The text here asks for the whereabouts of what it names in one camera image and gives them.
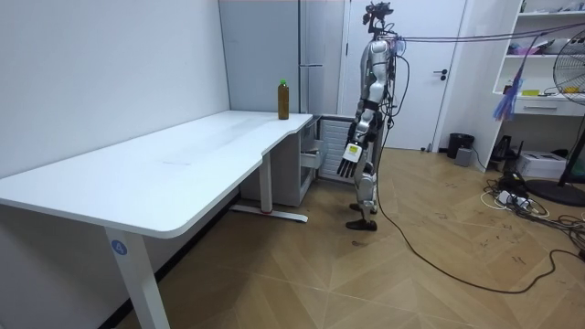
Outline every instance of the circular label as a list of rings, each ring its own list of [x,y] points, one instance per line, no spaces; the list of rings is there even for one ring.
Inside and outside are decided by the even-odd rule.
[[[126,246],[124,246],[124,244],[118,240],[112,241],[112,248],[120,255],[125,255],[128,253],[128,249],[126,248]]]

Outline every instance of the baseboard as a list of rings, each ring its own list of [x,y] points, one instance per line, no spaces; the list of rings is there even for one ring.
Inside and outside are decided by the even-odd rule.
[[[196,244],[224,217],[239,200],[239,193],[235,195],[218,213],[209,220],[209,222],[200,229],[181,249],[179,249],[171,258],[154,274],[156,282],[160,282],[176,264],[181,261],[185,255],[196,246]],[[112,329],[134,309],[130,298],[126,300],[98,329]]]

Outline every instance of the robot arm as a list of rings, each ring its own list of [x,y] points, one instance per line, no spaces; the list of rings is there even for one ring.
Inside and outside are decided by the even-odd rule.
[[[384,39],[370,41],[361,63],[361,99],[357,105],[356,118],[347,136],[347,146],[337,173],[353,177],[357,163],[364,155],[370,142],[378,137],[383,125],[380,103],[388,96],[388,61],[392,56],[393,42]]]

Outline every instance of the doorframe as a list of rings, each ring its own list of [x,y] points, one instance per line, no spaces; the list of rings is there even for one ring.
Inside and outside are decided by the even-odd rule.
[[[459,30],[457,31],[457,37],[460,37],[464,30],[468,30],[472,22],[470,22],[470,3],[473,0],[465,0],[463,4],[463,13],[461,16],[461,21],[459,22]],[[343,100],[344,100],[344,91],[346,86],[346,61],[347,61],[347,54],[346,54],[346,47],[348,47],[348,39],[349,39],[349,18],[351,14],[351,0],[344,0],[344,25],[342,30],[342,43],[341,43],[341,60],[339,65],[339,86],[337,89],[337,115],[342,115],[342,107],[343,107]],[[461,59],[461,45],[455,44],[455,48],[453,49],[453,56],[450,63],[450,73],[449,78],[447,79],[447,86],[445,87],[445,93],[441,99],[441,107],[439,108],[439,116],[437,117],[437,125],[435,127],[435,132],[432,137],[432,151],[438,152],[439,151],[439,143],[441,142],[441,135],[443,131],[443,127],[445,125],[445,119],[448,112],[448,105],[451,103],[453,92],[455,91],[455,76],[458,73],[459,68],[459,60]]]

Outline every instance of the power strip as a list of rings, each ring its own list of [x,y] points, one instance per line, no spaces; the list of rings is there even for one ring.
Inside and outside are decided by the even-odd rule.
[[[499,203],[501,203],[504,206],[508,205],[510,203],[510,201],[516,203],[519,207],[522,207],[524,209],[527,209],[528,206],[530,206],[529,199],[527,199],[525,197],[510,194],[508,191],[500,192],[500,194],[497,196],[496,199]]]

